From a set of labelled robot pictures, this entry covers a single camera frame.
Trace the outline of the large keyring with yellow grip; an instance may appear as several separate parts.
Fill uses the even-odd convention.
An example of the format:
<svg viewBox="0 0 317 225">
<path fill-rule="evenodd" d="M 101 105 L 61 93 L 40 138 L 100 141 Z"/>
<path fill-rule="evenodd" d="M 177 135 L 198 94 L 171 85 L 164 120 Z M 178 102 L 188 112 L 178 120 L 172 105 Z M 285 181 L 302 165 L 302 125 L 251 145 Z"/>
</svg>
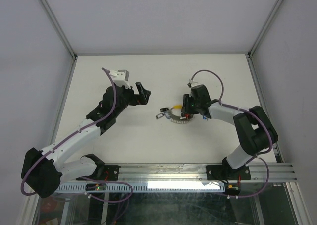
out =
<svg viewBox="0 0 317 225">
<path fill-rule="evenodd" d="M 188 124 L 194 120 L 194 115 L 185 114 L 182 112 L 182 105 L 174 105 L 172 107 L 163 107 L 160 109 L 159 114 L 155 116 L 155 119 L 166 118 L 175 124 Z"/>
</svg>

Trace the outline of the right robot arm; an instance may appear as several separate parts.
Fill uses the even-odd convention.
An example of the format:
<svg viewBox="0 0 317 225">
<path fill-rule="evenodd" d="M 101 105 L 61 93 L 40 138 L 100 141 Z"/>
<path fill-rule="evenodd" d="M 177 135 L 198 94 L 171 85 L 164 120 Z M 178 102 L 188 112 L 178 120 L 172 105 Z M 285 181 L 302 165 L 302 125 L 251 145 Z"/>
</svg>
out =
<svg viewBox="0 0 317 225">
<path fill-rule="evenodd" d="M 278 134 L 260 106 L 241 109 L 212 100 L 203 84 L 188 84 L 190 93 L 183 95 L 182 114 L 199 114 L 204 119 L 218 119 L 235 126 L 238 147 L 226 156 L 221 166 L 211 170 L 211 176 L 219 181 L 234 180 L 239 171 L 256 156 L 270 150 L 278 141 Z"/>
</svg>

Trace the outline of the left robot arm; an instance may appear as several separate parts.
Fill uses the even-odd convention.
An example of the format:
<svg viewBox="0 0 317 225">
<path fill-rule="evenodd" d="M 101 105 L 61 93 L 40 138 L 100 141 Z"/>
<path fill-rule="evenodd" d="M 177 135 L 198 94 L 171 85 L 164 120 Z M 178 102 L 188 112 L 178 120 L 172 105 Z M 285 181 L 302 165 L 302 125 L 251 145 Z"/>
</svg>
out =
<svg viewBox="0 0 317 225">
<path fill-rule="evenodd" d="M 103 94 L 98 105 L 87 114 L 69 136 L 40 150 L 27 151 L 23 163 L 21 192 L 26 195 L 24 185 L 33 189 L 41 198 L 51 196 L 61 184 L 75 179 L 98 180 L 104 178 L 105 164 L 94 154 L 82 156 L 79 160 L 68 159 L 93 139 L 109 130 L 117 117 L 128 107 L 146 105 L 151 92 L 140 82 L 136 83 L 138 93 L 132 87 L 113 84 Z"/>
</svg>

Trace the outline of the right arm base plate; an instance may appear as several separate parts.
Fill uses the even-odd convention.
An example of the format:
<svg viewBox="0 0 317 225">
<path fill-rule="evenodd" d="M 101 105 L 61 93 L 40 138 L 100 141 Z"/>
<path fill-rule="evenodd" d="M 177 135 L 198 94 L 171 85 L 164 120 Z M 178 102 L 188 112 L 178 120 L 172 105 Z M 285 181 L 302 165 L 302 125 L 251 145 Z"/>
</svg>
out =
<svg viewBox="0 0 317 225">
<path fill-rule="evenodd" d="M 250 169 L 248 166 L 232 169 L 229 166 L 223 165 L 207 165 L 206 175 L 207 180 L 251 180 Z"/>
</svg>

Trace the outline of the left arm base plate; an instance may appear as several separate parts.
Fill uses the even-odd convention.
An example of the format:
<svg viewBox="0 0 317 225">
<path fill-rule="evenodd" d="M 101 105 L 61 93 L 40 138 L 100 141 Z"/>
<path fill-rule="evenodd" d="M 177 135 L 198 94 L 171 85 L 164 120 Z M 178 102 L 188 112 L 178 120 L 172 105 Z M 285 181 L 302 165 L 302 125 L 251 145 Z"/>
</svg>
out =
<svg viewBox="0 0 317 225">
<path fill-rule="evenodd" d="M 118 181 L 120 168 L 119 165 L 103 165 L 97 174 L 97 180 Z"/>
</svg>

